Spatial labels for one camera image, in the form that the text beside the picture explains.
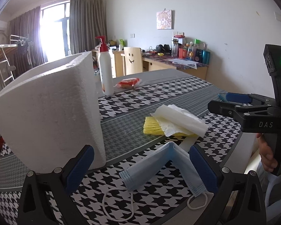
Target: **surgical mask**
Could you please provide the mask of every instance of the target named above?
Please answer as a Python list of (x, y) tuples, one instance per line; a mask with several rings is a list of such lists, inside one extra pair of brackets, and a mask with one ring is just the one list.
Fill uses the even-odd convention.
[[(158, 171), (168, 162), (172, 161), (173, 165), (179, 169), (186, 185), (189, 187), (189, 190), (192, 193), (192, 196), (189, 197), (187, 206), (189, 209), (196, 210), (202, 207), (205, 207), (207, 204), (207, 189), (203, 184), (200, 176), (198, 175), (195, 167), (191, 163), (189, 159), (189, 155), (187, 152), (182, 150), (177, 144), (174, 142), (168, 142), (167, 144), (163, 145), (159, 149), (153, 152), (153, 154), (143, 158), (141, 161), (135, 163), (134, 165), (130, 166), (126, 170), (119, 173), (120, 177), (122, 178), (126, 188), (112, 188), (108, 190), (103, 197), (102, 205), (103, 210), (107, 217), (113, 221), (117, 222), (124, 222), (129, 220), (134, 215), (133, 210), (133, 190), (138, 189), (142, 185), (144, 185), (147, 181), (149, 181)], [(131, 216), (127, 219), (117, 220), (112, 217), (106, 212), (105, 209), (105, 199), (106, 195), (111, 190), (125, 190), (127, 189), (128, 192), (131, 193)], [(203, 206), (200, 207), (191, 207), (189, 201), (192, 197), (197, 197), (198, 195), (203, 194), (205, 196), (205, 203)]]

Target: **headphones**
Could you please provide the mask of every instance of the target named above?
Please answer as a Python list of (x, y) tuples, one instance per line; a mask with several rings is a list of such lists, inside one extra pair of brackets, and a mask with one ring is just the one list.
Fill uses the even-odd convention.
[(170, 52), (170, 46), (165, 44), (163, 45), (157, 45), (156, 46), (156, 52), (161, 53), (161, 52)]

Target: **gray curtain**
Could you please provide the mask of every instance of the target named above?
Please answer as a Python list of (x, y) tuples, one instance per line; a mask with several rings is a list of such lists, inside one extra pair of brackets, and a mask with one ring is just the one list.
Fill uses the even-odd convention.
[(70, 0), (71, 53), (90, 51), (99, 44), (96, 36), (106, 36), (103, 0)]
[(10, 22), (9, 36), (18, 35), (28, 37), (33, 42), (30, 49), (32, 65), (28, 64), (27, 56), (20, 52), (10, 56), (10, 64), (16, 67), (13, 71), (15, 78), (19, 77), (29, 69), (44, 63), (40, 38), (40, 15), (41, 7), (39, 6), (18, 16)]

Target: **smiley face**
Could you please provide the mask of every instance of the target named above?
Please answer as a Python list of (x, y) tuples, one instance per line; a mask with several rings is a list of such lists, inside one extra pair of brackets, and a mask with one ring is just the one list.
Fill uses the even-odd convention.
[[(131, 56), (132, 56), (132, 59), (133, 59), (133, 53), (131, 54)], [(130, 53), (129, 53), (129, 57), (130, 57)], [(130, 63), (134, 63), (134, 59), (133, 59), (133, 61), (131, 61), (130, 58), (129, 58), (129, 61), (130, 61)]]

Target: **styrofoam box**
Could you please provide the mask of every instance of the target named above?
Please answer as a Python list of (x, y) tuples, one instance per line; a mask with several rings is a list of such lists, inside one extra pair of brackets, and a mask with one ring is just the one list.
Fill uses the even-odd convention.
[(84, 145), (95, 150), (90, 169), (106, 156), (91, 52), (35, 67), (0, 92), (0, 134), (31, 170), (63, 167)]

